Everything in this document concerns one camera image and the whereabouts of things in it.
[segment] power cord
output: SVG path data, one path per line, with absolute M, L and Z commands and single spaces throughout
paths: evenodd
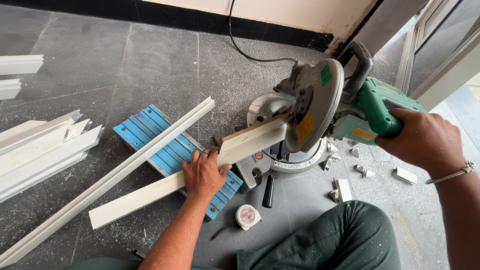
M 235 41 L 233 40 L 233 36 L 232 36 L 232 10 L 233 10 L 233 3 L 235 3 L 235 0 L 232 0 L 232 5 L 230 6 L 230 14 L 228 15 L 228 27 L 230 28 L 230 38 L 232 39 L 232 43 L 233 45 L 235 46 L 235 48 L 237 48 L 237 51 L 239 51 L 239 53 L 241 53 L 243 56 L 245 56 L 246 58 L 248 59 L 251 59 L 251 60 L 254 60 L 254 61 L 258 61 L 258 62 L 275 62 L 275 61 L 283 61 L 283 60 L 289 60 L 289 61 L 293 61 L 293 62 L 297 62 L 297 60 L 293 59 L 293 58 L 278 58 L 278 59 L 270 59 L 270 60 L 264 60 L 264 59 L 257 59 L 257 58 L 253 58 L 251 56 L 249 56 L 248 54 L 244 53 L 243 51 L 240 50 L 240 48 L 237 46 L 237 44 L 235 43 Z
M 235 228 L 241 229 L 240 226 L 238 226 L 238 225 L 236 225 L 236 224 L 235 224 L 235 225 L 229 225 L 229 226 L 221 229 L 219 232 L 217 232 L 214 236 L 212 236 L 212 238 L 210 238 L 210 240 L 214 240 L 217 236 L 219 236 L 221 233 L 223 233 L 226 229 L 231 228 L 231 227 L 235 227 Z

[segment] gray tile floor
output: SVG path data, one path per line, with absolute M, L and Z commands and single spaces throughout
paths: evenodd
M 24 74 L 17 98 L 0 103 L 0 131 L 30 119 L 51 120 L 81 109 L 82 119 L 104 125 L 100 144 L 86 160 L 0 204 L 0 252 L 45 221 L 108 171 L 131 155 L 112 127 L 153 103 L 176 120 L 212 96 L 216 107 L 187 132 L 212 147 L 215 132 L 230 134 L 241 125 L 249 104 L 288 76 L 290 62 L 256 63 L 240 54 L 225 36 L 0 5 L 0 55 L 44 54 L 36 74 Z M 404 37 L 374 58 L 372 74 L 393 83 Z M 271 58 L 288 56 L 316 63 L 327 55 L 303 48 L 239 39 L 247 53 Z M 15 78 L 0 76 L 0 79 Z M 434 109 L 460 126 L 464 153 L 480 161 L 479 150 L 445 102 Z M 311 222 L 335 204 L 327 195 L 328 179 L 349 179 L 356 199 L 373 203 L 391 217 L 404 269 L 447 269 L 445 236 L 433 186 L 408 185 L 392 177 L 400 165 L 428 179 L 425 171 L 405 164 L 378 147 L 360 145 L 360 158 L 337 142 L 344 158 L 329 172 L 316 167 L 280 175 L 272 209 L 261 207 L 263 187 L 236 194 L 218 217 L 204 221 L 193 263 L 232 269 L 235 250 L 258 249 Z M 376 175 L 361 178 L 353 165 L 364 162 Z M 143 164 L 87 210 L 160 179 Z M 171 194 L 98 230 L 83 211 L 18 263 L 5 269 L 63 269 L 86 258 L 136 259 L 130 251 L 148 251 L 180 208 L 183 197 Z M 247 232 L 230 229 L 241 204 L 261 212 L 263 222 Z

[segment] yellow sticker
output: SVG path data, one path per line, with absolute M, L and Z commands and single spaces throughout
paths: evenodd
M 315 128 L 315 123 L 313 122 L 312 111 L 310 111 L 305 118 L 297 126 L 297 133 L 299 135 L 299 143 L 301 143 L 310 132 Z
M 352 135 L 355 135 L 357 137 L 360 137 L 364 140 L 367 140 L 367 141 L 370 141 L 371 139 L 375 138 L 375 134 L 371 133 L 371 132 L 368 132 L 364 129 L 361 129 L 361 128 L 355 128 L 352 132 L 350 132 L 350 134 Z

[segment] bangle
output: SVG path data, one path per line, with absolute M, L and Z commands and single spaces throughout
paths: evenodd
M 452 177 L 455 177 L 455 176 L 459 176 L 463 173 L 469 173 L 469 172 L 473 172 L 473 170 L 475 170 L 475 164 L 471 161 L 467 161 L 467 166 L 464 167 L 463 169 L 461 169 L 459 172 L 456 172 L 456 173 L 453 173 L 449 176 L 446 176 L 444 178 L 440 178 L 440 179 L 437 179 L 437 180 L 428 180 L 425 182 L 425 184 L 434 184 L 434 183 L 438 183 L 438 182 L 441 182 L 443 180 L 447 180 L 447 179 L 450 179 Z

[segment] hand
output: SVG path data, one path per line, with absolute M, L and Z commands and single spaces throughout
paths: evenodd
M 208 153 L 209 156 L 200 155 L 200 152 L 195 150 L 192 152 L 191 162 L 184 160 L 181 168 L 188 197 L 210 201 L 227 180 L 227 171 L 232 168 L 232 165 L 225 164 L 220 169 L 217 168 L 218 147 L 212 150 L 204 149 L 203 152 Z
M 466 166 L 457 126 L 436 113 L 404 109 L 389 113 L 400 119 L 404 127 L 393 139 L 377 136 L 375 143 L 385 151 L 426 170 L 432 179 L 443 178 Z

